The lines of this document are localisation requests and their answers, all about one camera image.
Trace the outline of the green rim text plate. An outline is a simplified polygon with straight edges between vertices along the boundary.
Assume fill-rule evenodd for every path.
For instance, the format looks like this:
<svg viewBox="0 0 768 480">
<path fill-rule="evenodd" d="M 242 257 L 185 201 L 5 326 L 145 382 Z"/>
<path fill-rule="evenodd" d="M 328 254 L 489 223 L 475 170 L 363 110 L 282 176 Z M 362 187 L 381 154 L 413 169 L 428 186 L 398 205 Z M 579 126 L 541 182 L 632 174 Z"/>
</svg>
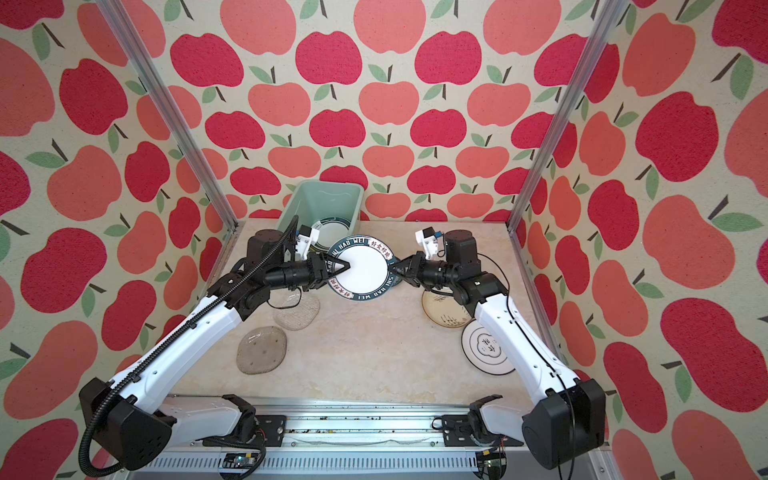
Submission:
<svg viewBox="0 0 768 480">
<path fill-rule="evenodd" d="M 370 301 L 395 287 L 389 266 L 399 259 L 383 241 L 367 235 L 349 236 L 336 242 L 328 253 L 351 265 L 348 271 L 335 273 L 344 275 L 344 288 L 331 288 L 339 296 L 352 301 Z"/>
</svg>

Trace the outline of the beige speckled ceramic plate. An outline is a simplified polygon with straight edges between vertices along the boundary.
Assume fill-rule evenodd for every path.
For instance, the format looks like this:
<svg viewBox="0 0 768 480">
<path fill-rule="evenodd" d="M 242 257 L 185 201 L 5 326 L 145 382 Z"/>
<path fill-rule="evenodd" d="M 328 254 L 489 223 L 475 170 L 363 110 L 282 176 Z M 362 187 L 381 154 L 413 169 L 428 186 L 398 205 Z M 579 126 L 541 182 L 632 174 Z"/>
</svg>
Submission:
<svg viewBox="0 0 768 480">
<path fill-rule="evenodd" d="M 421 302 L 426 316 L 438 326 L 463 328 L 473 320 L 466 308 L 458 304 L 450 292 L 425 291 Z"/>
</svg>

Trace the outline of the white plate black flower outline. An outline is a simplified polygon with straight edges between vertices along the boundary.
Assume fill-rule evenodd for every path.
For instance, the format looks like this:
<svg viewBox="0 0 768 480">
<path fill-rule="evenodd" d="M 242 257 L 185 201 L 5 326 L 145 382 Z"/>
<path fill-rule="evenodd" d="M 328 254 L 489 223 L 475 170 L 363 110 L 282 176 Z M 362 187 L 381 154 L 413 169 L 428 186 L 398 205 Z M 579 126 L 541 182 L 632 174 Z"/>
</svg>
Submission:
<svg viewBox="0 0 768 480">
<path fill-rule="evenodd" d="M 515 371 L 500 344 L 477 320 L 464 326 L 461 347 L 470 364 L 485 374 L 505 376 Z"/>
</svg>

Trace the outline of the large green red ring plate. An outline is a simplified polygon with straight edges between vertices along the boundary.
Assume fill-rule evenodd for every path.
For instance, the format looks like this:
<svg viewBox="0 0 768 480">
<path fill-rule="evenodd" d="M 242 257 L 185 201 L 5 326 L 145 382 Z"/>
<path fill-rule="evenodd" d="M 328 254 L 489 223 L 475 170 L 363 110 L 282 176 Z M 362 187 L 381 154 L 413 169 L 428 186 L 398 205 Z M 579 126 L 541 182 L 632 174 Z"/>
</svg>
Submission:
<svg viewBox="0 0 768 480">
<path fill-rule="evenodd" d="M 326 217 L 317 220 L 312 225 L 312 229 L 318 231 L 314 247 L 320 251 L 327 251 L 336 242 L 349 235 L 350 221 L 341 217 Z"/>
</svg>

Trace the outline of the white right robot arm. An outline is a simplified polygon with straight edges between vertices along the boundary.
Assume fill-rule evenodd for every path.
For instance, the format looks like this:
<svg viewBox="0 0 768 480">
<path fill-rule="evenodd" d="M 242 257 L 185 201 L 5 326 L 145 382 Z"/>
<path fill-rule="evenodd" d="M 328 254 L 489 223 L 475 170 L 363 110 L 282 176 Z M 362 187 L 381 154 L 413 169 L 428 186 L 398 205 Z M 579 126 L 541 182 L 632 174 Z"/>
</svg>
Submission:
<svg viewBox="0 0 768 480">
<path fill-rule="evenodd" d="M 520 441 L 547 470 L 603 446 L 604 389 L 594 379 L 582 380 L 524 320 L 506 274 L 482 268 L 484 256 L 473 234 L 428 227 L 415 237 L 420 251 L 391 265 L 390 273 L 425 290 L 449 288 L 456 303 L 499 344 L 533 403 L 528 412 L 497 394 L 471 403 L 473 440 L 479 445 L 498 444 L 504 437 Z"/>
</svg>

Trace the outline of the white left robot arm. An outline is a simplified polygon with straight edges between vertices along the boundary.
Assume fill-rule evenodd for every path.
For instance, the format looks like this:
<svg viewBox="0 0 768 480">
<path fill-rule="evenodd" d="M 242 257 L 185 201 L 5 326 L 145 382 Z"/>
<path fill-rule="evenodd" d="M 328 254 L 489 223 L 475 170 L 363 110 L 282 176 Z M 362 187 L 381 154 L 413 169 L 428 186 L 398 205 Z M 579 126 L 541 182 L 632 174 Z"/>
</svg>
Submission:
<svg viewBox="0 0 768 480">
<path fill-rule="evenodd" d="M 85 430 L 78 448 L 81 471 L 105 477 L 148 465 L 172 439 L 189 430 L 206 446 L 255 450 L 252 474 L 266 457 L 266 434 L 255 409 L 227 394 L 201 413 L 165 414 L 163 402 L 178 381 L 220 339 L 244 322 L 274 290 L 319 289 L 349 270 L 328 253 L 302 252 L 304 228 L 260 230 L 239 259 L 208 290 L 193 312 L 149 352 L 108 381 L 94 378 L 79 392 Z"/>
</svg>

